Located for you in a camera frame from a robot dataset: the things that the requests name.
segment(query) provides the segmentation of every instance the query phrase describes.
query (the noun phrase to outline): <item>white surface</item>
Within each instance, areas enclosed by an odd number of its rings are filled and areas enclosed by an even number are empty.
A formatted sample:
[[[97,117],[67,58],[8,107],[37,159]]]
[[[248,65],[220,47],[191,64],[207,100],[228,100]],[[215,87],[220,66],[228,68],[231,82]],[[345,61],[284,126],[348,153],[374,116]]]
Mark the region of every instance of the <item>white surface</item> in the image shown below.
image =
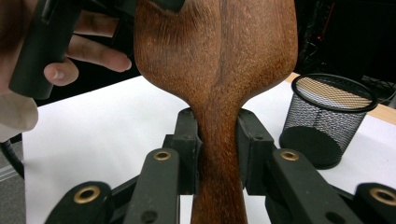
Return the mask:
[[[292,91],[283,82],[254,97],[253,111],[276,145]],[[136,77],[39,108],[39,122],[23,135],[27,222],[43,223],[75,185],[107,182],[115,188],[138,175],[146,155],[173,133],[177,113],[188,107]],[[396,126],[367,116],[341,163],[320,173],[351,193],[361,182],[396,189]],[[264,198],[246,196],[250,223],[269,223]],[[191,197],[182,197],[181,223],[190,222]]]

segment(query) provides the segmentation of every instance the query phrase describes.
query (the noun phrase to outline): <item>hand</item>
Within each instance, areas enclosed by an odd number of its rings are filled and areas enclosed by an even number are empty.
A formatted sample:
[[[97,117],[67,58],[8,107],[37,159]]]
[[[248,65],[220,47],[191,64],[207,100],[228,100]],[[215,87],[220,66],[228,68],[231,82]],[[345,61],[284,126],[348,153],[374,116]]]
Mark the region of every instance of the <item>hand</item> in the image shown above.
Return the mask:
[[[0,1],[0,95],[10,92],[8,84],[29,28],[36,1]],[[75,33],[111,37],[118,20],[98,13],[83,11]],[[123,72],[131,68],[127,56],[114,49],[73,35],[64,61],[51,63],[43,71],[49,82],[57,86],[72,83],[78,78],[78,69],[69,58],[102,65],[110,70]]]

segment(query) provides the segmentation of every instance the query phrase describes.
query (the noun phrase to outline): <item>mesh pencil holder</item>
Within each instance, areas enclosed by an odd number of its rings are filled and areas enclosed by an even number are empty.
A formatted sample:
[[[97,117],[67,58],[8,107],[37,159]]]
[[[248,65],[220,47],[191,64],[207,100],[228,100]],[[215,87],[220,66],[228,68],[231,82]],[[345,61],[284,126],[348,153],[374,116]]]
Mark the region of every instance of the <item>mesh pencil holder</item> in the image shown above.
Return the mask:
[[[299,76],[279,138],[281,147],[302,152],[317,169],[340,161],[376,97],[354,80],[328,74]]]

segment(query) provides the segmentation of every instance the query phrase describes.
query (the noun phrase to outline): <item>finger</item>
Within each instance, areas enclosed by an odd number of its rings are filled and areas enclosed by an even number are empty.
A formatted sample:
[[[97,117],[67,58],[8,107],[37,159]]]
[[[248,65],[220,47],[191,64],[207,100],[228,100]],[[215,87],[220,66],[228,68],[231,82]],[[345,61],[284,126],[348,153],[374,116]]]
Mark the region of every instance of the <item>finger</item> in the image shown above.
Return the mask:
[[[44,68],[44,76],[55,86],[68,85],[78,78],[78,69],[68,58],[62,63],[50,63]]]
[[[111,37],[117,28],[118,22],[118,19],[111,18],[107,15],[82,11],[75,33],[80,35],[102,35]]]
[[[79,61],[102,65],[116,72],[124,72],[132,66],[125,54],[78,35],[72,36],[67,56]]]

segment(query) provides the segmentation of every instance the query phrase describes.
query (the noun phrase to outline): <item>brown wood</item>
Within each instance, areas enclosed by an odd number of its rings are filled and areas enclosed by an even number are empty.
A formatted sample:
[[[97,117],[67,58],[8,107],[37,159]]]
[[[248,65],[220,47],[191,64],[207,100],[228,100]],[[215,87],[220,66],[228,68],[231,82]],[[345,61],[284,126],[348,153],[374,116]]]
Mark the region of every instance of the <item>brown wood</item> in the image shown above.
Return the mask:
[[[186,0],[177,14],[137,1],[137,67],[190,105],[204,143],[191,223],[247,223],[238,111],[291,73],[296,44],[293,0]]]

